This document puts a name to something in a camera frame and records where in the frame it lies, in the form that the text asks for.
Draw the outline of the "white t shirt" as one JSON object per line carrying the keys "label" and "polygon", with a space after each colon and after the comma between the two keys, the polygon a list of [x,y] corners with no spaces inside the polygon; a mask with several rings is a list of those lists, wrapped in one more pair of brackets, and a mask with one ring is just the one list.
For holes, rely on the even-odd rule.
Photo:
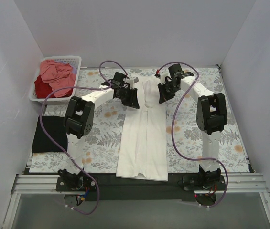
{"label": "white t shirt", "polygon": [[127,108],[116,176],[166,182],[166,107],[159,103],[159,80],[139,77],[139,109]]}

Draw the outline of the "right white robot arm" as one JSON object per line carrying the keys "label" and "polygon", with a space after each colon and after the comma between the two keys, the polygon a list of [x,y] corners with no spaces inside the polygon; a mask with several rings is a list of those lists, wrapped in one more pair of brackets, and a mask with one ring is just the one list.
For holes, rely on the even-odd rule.
{"label": "right white robot arm", "polygon": [[192,72],[182,70],[182,62],[170,62],[155,73],[160,79],[158,84],[159,103],[165,103],[176,96],[178,91],[184,91],[173,114],[172,125],[175,122],[177,111],[182,100],[189,95],[197,104],[196,124],[202,132],[202,158],[191,159],[181,156],[189,161],[198,161],[200,171],[205,172],[198,177],[198,184],[202,189],[210,189],[216,183],[211,172],[219,172],[222,163],[218,159],[219,140],[227,124],[226,98],[223,93],[214,93],[198,82],[199,72],[192,66]]}

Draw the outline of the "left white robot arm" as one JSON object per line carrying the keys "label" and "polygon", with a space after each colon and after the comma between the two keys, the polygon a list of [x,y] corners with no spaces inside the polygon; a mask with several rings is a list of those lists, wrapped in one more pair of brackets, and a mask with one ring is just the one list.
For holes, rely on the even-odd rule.
{"label": "left white robot arm", "polygon": [[83,178],[77,175],[80,172],[79,167],[83,168],[81,148],[86,136],[92,130],[96,108],[117,98],[124,106],[139,109],[138,89],[135,88],[138,81],[137,76],[128,79],[126,75],[116,72],[113,79],[108,83],[103,82],[88,95],[73,96],[70,99],[64,117],[64,127],[68,140],[68,159],[65,169],[73,174],[67,179],[67,185],[72,190],[78,191],[84,184]]}

